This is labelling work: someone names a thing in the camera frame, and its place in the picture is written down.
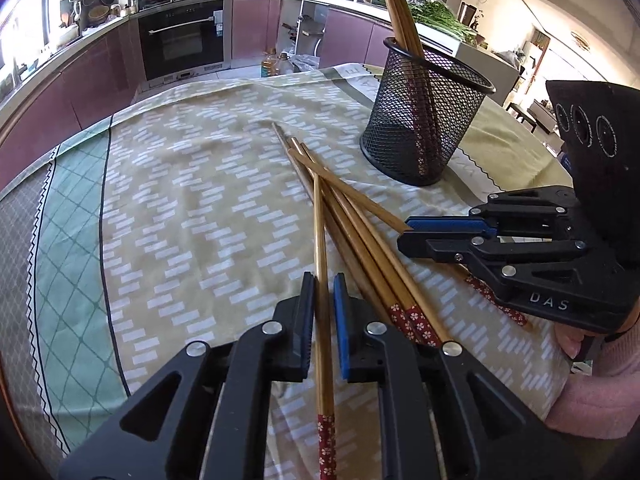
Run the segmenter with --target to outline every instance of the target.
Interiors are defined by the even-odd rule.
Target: floor
[[[218,79],[255,79],[258,77],[260,77],[260,65],[244,66],[242,68],[230,68],[229,70],[220,70],[218,72],[212,72],[209,74],[183,79],[182,81],[175,81],[167,85],[151,88],[150,90],[146,90],[144,92],[136,92],[136,95],[133,98],[131,104],[138,103],[144,99],[164,92],[169,88],[175,88],[186,83],[216,81]]]

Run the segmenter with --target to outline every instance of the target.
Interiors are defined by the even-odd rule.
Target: cooking oil bottle
[[[267,56],[262,60],[260,64],[260,77],[270,77],[276,75],[276,63],[278,57],[276,56],[276,49],[271,47],[267,50]]]

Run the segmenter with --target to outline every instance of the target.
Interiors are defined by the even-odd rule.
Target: built-in oven
[[[146,88],[228,68],[231,0],[164,4],[138,19]]]

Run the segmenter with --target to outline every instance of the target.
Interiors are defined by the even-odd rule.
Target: green vegetable
[[[468,41],[476,37],[476,31],[460,23],[449,7],[440,2],[423,1],[420,4],[409,4],[409,9],[416,23],[435,28],[460,41]]]

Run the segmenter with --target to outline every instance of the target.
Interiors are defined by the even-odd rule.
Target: red patterned chopstick end
[[[440,341],[440,338],[436,335],[433,326],[429,323],[424,312],[420,310],[420,307],[417,305],[412,306],[405,312],[405,315],[409,318],[415,331],[422,336],[425,344],[435,347],[439,347],[442,344],[442,341]]]
[[[422,335],[419,332],[414,330],[414,326],[409,321],[409,318],[406,315],[406,312],[400,308],[400,305],[394,304],[391,305],[388,309],[389,318],[391,319],[391,323],[404,334],[404,336],[414,343],[424,344],[425,341],[422,339]]]
[[[318,415],[320,480],[335,480],[335,416]]]
[[[495,301],[494,292],[489,288],[489,285],[487,285],[482,280],[478,280],[478,278],[469,276],[465,281],[480,294],[482,294],[486,300],[491,301],[491,303],[493,303],[497,308],[499,308],[507,316],[509,316],[511,320],[513,320],[516,324],[525,326],[529,322],[527,316],[518,312],[517,310],[513,310],[512,308],[509,308],[507,306],[498,305],[497,301]]]

